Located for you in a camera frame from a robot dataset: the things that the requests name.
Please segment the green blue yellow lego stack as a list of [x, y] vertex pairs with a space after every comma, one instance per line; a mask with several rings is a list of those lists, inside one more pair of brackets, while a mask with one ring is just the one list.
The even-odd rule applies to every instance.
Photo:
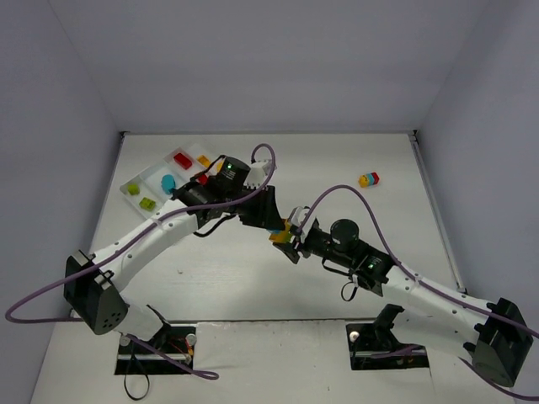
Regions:
[[294, 234], [291, 231], [291, 223], [289, 222], [289, 220], [284, 219], [283, 224], [285, 226], [284, 230], [272, 231], [270, 233], [269, 240], [272, 243], [287, 244], [291, 242], [292, 238], [294, 237]]

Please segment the red curved lego brick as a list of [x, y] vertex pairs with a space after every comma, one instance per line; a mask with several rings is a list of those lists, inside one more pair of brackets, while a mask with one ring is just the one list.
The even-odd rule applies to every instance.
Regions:
[[208, 175], [206, 173], [199, 173], [196, 175], [196, 181], [201, 185], [206, 185], [208, 181]]

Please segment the yellow square lego brick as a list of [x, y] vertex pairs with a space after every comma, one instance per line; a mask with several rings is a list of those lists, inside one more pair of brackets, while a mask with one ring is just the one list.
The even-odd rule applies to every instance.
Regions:
[[197, 161], [204, 167], [209, 167], [211, 165], [211, 161], [205, 155], [199, 155]]

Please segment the yellow blue red lego stack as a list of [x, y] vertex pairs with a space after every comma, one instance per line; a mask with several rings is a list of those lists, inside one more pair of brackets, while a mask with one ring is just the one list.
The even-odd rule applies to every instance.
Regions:
[[378, 185], [380, 177], [376, 172], [365, 173], [359, 177], [358, 183], [361, 188], [369, 188]]

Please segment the red flower lego brick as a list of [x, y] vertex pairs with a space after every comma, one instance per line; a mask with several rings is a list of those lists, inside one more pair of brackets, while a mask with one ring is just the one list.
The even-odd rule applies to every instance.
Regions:
[[189, 170], [193, 162], [188, 155], [178, 152], [173, 156], [173, 160], [181, 167], [183, 170]]

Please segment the blue oval lego brick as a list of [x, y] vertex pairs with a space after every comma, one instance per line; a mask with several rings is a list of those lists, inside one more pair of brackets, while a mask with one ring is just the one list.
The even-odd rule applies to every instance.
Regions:
[[171, 195], [176, 189], [176, 180], [174, 175], [163, 175], [161, 179], [161, 188], [166, 195]]

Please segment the small green lego brick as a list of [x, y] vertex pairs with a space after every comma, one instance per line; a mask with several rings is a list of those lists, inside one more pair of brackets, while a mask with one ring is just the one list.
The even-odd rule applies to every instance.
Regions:
[[137, 183], [129, 183], [126, 189], [130, 195], [138, 195], [140, 193], [140, 188]]

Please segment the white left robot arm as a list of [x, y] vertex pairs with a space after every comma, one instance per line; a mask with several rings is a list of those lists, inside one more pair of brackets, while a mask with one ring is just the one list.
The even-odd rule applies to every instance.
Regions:
[[119, 241], [88, 256], [78, 251], [67, 259], [63, 295], [92, 332], [131, 334], [143, 341], [155, 338], [167, 326], [150, 306], [127, 301], [122, 291], [154, 258], [195, 234], [202, 226], [236, 215], [245, 226], [280, 231], [285, 225], [269, 184], [272, 160], [246, 164], [225, 157], [221, 170], [201, 182], [172, 189], [171, 197], [149, 219]]

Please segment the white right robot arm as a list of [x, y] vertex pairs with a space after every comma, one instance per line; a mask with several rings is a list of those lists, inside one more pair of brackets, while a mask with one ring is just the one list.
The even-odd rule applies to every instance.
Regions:
[[515, 385], [533, 337], [510, 300], [473, 298], [400, 268], [387, 253], [361, 241], [352, 220], [335, 221], [329, 231], [314, 223], [306, 234], [287, 225], [269, 239], [293, 263], [317, 256], [356, 289], [380, 296], [386, 304], [372, 326], [383, 349], [422, 345], [466, 360], [491, 383]]

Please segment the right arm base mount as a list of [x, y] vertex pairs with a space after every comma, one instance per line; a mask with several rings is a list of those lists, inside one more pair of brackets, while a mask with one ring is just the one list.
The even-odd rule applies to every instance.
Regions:
[[430, 362], [423, 346], [401, 344], [391, 334], [378, 337], [373, 323], [345, 326], [353, 371], [428, 369]]

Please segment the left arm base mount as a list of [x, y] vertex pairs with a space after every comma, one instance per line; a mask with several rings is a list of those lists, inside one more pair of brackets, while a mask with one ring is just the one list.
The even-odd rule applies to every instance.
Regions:
[[[196, 344], [194, 325], [173, 325], [163, 342], [150, 343], [156, 350], [173, 361], [193, 369]], [[115, 375], [187, 375], [160, 355], [133, 343], [125, 336], [120, 337], [115, 360]]]

